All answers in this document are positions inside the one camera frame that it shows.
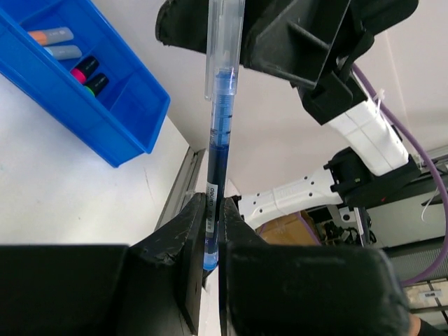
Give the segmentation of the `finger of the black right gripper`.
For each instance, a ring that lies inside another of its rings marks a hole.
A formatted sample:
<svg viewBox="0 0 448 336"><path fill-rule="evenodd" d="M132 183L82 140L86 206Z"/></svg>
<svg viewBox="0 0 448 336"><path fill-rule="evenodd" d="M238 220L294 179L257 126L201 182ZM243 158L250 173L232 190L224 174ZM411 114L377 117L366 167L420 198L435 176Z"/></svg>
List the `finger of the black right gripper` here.
<svg viewBox="0 0 448 336"><path fill-rule="evenodd" d="M207 53L209 2L165 1L157 14L156 39L166 46Z"/></svg>

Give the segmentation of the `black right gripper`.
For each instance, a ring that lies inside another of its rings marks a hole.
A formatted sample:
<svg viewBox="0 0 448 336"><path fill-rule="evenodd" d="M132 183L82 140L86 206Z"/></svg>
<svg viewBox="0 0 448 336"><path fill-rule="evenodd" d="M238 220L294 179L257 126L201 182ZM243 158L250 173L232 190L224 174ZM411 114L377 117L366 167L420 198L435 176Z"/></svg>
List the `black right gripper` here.
<svg viewBox="0 0 448 336"><path fill-rule="evenodd" d="M240 64L301 89L324 125L367 100L354 63L375 36L406 20L418 1L247 1Z"/></svg>

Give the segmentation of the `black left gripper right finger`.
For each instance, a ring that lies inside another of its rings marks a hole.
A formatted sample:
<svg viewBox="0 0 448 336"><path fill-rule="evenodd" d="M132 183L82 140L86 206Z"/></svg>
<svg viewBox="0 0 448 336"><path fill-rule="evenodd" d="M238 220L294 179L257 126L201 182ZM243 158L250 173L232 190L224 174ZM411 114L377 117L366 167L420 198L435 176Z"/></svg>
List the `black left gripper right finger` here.
<svg viewBox="0 0 448 336"><path fill-rule="evenodd" d="M408 303L373 248L268 244L230 198L220 206L222 335L406 335Z"/></svg>

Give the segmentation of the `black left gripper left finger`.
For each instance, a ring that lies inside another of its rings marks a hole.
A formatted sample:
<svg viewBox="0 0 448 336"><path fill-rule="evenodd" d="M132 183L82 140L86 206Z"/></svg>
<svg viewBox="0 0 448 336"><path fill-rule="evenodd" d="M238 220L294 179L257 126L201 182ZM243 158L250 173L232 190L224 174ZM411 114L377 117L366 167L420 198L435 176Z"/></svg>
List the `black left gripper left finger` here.
<svg viewBox="0 0 448 336"><path fill-rule="evenodd" d="M3 245L2 335L196 335L205 196L133 246Z"/></svg>

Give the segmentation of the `blue clear-capped gel pen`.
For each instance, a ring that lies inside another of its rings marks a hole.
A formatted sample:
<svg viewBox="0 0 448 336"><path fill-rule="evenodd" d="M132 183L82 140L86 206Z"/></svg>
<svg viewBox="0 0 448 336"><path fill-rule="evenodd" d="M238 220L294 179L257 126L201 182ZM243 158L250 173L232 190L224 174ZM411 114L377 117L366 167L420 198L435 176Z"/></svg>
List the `blue clear-capped gel pen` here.
<svg viewBox="0 0 448 336"><path fill-rule="evenodd" d="M218 264L219 209L225 193L244 11L244 1L209 2L204 96L212 103L212 109L206 180L206 271L214 270Z"/></svg>

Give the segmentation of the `pink-capped black highlighter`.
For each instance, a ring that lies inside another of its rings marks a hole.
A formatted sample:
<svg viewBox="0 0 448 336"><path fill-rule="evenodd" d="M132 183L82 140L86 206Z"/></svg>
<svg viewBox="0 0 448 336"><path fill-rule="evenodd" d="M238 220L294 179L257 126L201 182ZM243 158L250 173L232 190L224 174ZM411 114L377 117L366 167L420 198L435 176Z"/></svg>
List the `pink-capped black highlighter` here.
<svg viewBox="0 0 448 336"><path fill-rule="evenodd" d="M70 74L80 83L84 84L89 77L97 70L99 61L94 56L88 56L78 63Z"/></svg>

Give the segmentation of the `green-capped black highlighter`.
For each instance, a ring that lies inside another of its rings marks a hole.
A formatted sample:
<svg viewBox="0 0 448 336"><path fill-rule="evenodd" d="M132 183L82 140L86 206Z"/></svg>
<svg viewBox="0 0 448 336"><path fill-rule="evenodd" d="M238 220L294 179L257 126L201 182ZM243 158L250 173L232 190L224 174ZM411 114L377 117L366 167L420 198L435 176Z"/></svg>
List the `green-capped black highlighter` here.
<svg viewBox="0 0 448 336"><path fill-rule="evenodd" d="M109 84L109 79L107 76L103 73L98 73L96 76L94 76L92 79L87 81L84 84L84 87L86 90L93 95L94 97L97 97L98 94Z"/></svg>

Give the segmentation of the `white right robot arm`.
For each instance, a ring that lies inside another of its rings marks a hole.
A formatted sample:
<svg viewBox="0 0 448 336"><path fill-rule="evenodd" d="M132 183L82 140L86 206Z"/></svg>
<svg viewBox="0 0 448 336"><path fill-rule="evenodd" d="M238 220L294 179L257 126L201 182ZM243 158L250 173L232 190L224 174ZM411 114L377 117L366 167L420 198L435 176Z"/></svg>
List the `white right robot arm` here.
<svg viewBox="0 0 448 336"><path fill-rule="evenodd" d="M227 169L238 70L288 81L308 114L348 141L315 173L242 197L257 228L278 216L327 204L368 207L419 175L384 117L380 98L356 66L375 36L406 20L416 1L166 1L158 41L206 55L205 97L212 102L207 229L218 222Z"/></svg>

